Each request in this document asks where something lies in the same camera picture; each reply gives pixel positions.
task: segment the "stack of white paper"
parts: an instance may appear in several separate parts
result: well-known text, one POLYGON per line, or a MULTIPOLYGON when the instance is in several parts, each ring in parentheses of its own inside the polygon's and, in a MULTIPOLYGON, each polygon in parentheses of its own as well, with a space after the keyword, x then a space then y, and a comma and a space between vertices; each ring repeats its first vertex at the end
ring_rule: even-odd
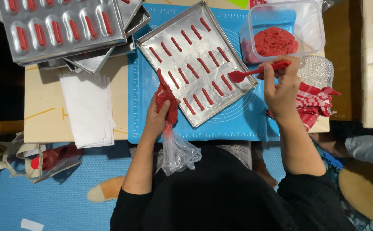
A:
POLYGON ((114 145, 110 78, 71 72, 60 82, 77 148, 114 145))

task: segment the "person's left hand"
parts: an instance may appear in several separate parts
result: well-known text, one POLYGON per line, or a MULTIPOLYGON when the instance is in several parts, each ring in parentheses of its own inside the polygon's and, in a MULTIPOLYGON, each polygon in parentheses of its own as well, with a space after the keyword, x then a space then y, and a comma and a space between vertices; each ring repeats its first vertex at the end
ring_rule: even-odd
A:
POLYGON ((169 100, 166 100, 158 113, 157 103, 155 102, 156 94, 157 93, 155 92, 151 99, 151 104, 148 108, 147 118, 145 120, 143 131, 143 136, 145 136, 147 139, 153 140, 156 140, 157 137, 163 132, 163 129, 165 127, 165 117, 171 105, 171 102, 169 100))

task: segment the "clear plastic container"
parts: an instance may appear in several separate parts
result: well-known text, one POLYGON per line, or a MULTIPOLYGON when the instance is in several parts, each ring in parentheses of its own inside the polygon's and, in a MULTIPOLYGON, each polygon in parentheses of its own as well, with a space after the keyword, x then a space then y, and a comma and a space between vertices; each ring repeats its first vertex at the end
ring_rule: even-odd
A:
POLYGON ((256 5, 251 8, 239 35, 242 57, 246 64, 272 60, 277 56, 261 56, 255 48, 254 35, 270 27, 284 29, 295 36, 298 50, 293 56, 318 52, 325 46, 322 13, 313 0, 256 5))

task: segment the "red and white checkered towel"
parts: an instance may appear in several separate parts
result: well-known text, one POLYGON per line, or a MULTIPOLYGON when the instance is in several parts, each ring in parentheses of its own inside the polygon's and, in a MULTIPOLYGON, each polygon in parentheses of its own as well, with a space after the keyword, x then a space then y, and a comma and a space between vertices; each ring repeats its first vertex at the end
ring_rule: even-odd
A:
MULTIPOLYGON (((296 108, 307 131, 312 128, 318 116, 329 117, 331 115, 329 111, 332 106, 331 95, 340 95, 340 93, 330 87, 319 89, 301 83, 296 95, 296 108)), ((266 113, 273 118, 269 110, 266 113)))

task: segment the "hand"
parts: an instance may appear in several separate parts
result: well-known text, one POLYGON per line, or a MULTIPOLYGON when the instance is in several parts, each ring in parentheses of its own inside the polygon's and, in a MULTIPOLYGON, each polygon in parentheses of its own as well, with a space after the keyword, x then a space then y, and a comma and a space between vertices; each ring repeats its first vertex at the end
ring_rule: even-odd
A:
POLYGON ((301 79, 297 76, 299 69, 299 58, 290 55, 281 55, 272 61, 264 62, 259 65, 264 67, 264 73, 256 76, 257 79, 264 81, 264 99, 277 122, 285 119, 299 118, 296 110, 296 95, 301 84, 301 79), (284 70, 274 71, 271 63, 290 61, 284 70))
POLYGON ((164 127, 165 127, 165 117, 168 113, 169 107, 171 105, 171 102, 169 100, 166 100, 165 103, 162 105, 159 113, 157 112, 157 103, 155 102, 155 95, 157 93, 154 93, 154 96, 151 99, 151 104, 148 107, 147 112, 147 118, 145 120, 145 126, 144 131, 142 135, 150 140, 155 141, 157 137, 162 133, 164 127))

